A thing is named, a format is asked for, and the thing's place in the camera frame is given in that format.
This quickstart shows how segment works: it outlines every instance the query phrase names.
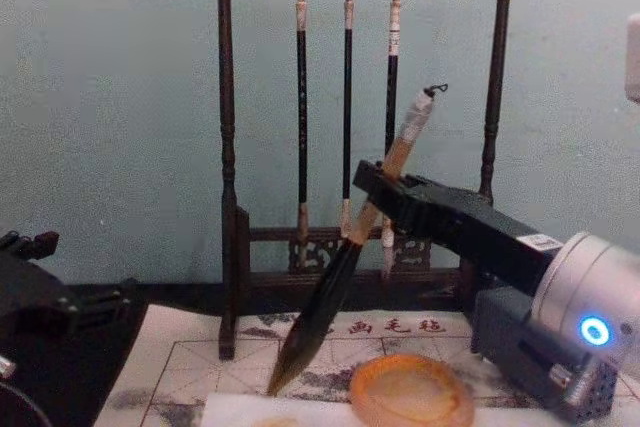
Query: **white label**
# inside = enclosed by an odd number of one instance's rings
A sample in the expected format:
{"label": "white label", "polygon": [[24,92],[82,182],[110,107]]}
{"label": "white label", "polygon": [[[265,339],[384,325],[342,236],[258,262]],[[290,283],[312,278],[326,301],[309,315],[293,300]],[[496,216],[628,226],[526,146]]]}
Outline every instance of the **white label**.
{"label": "white label", "polygon": [[307,30],[307,1],[298,0],[296,3],[296,18],[298,19],[298,32]]}
{"label": "white label", "polygon": [[400,31],[389,31],[389,55],[397,57],[400,50]]}
{"label": "white label", "polygon": [[347,30],[353,30],[353,0],[344,2],[344,26]]}
{"label": "white label", "polygon": [[538,252],[546,252],[547,250],[559,249],[564,244],[558,242],[553,237],[549,237],[544,234],[523,235],[518,237],[518,241],[525,245],[528,245],[532,249],[536,249]]}

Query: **silver motor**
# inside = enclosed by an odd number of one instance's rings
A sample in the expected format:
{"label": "silver motor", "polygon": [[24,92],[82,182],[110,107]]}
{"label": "silver motor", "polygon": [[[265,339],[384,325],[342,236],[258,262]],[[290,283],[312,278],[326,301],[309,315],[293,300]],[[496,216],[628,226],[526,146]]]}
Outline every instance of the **silver motor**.
{"label": "silver motor", "polygon": [[547,269],[531,318],[640,379],[640,256],[575,235]]}

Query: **hook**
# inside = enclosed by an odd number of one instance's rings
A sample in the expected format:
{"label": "hook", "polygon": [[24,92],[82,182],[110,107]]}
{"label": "hook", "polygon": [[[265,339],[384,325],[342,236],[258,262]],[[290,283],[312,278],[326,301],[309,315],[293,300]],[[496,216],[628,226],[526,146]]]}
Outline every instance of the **hook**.
{"label": "hook", "polygon": [[424,89],[424,93],[429,97],[435,96],[435,91],[446,92],[449,89],[449,84],[432,85],[431,87]]}

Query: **large calligraphy brush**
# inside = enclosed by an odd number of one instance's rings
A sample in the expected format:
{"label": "large calligraphy brush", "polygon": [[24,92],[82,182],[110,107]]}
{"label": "large calligraphy brush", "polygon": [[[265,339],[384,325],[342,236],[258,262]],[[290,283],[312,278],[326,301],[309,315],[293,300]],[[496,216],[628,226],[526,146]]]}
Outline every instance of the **large calligraphy brush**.
{"label": "large calligraphy brush", "polygon": [[[435,91],[439,89],[444,92],[447,87],[446,84],[429,87],[416,97],[407,112],[400,135],[382,164],[382,170],[389,178],[400,177],[413,145],[429,119]],[[378,209],[371,202],[365,202],[349,238],[345,239],[327,266],[311,299],[291,327],[271,374],[267,395],[277,395],[317,354],[346,297],[360,252],[369,239],[378,214]]]}

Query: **wooden base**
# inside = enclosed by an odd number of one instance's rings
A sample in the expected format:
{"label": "wooden base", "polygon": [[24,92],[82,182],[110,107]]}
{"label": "wooden base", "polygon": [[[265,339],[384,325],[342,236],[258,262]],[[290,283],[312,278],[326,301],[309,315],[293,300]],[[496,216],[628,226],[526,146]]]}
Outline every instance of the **wooden base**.
{"label": "wooden base", "polygon": [[475,308],[477,270],[467,259],[460,259],[460,301],[462,311],[470,318]]}
{"label": "wooden base", "polygon": [[[263,296],[281,298],[284,305],[304,306],[326,267],[325,262],[318,262],[315,268],[304,270],[295,267],[296,256],[292,249],[296,242],[296,229],[251,229],[249,214],[241,208],[236,209],[236,229],[235,251],[232,256],[235,265],[231,269],[230,278],[224,279],[226,307],[220,325],[220,360],[232,360],[235,356],[237,319],[244,311],[247,301],[250,302],[252,291],[257,290]],[[371,233],[371,238],[379,237],[380,228],[376,228]],[[323,257],[332,258],[341,241],[338,227],[309,229],[309,242],[315,243],[316,248],[322,250]],[[251,272],[251,242],[288,242],[294,264],[290,262],[285,272]],[[415,266],[403,268],[402,262],[398,262],[398,269],[394,270],[390,281],[385,283],[382,282],[379,270],[359,269],[352,281],[353,288],[345,300],[345,310],[350,304],[366,306],[367,309],[395,309],[398,298],[409,298],[424,310],[462,310],[460,293],[464,288],[460,285],[460,271],[455,268],[432,269],[429,263],[431,244],[428,241],[397,236],[396,242],[401,246],[401,252],[406,248],[411,252],[410,255],[420,257],[420,269]],[[415,247],[420,242],[423,244],[422,250]]]}

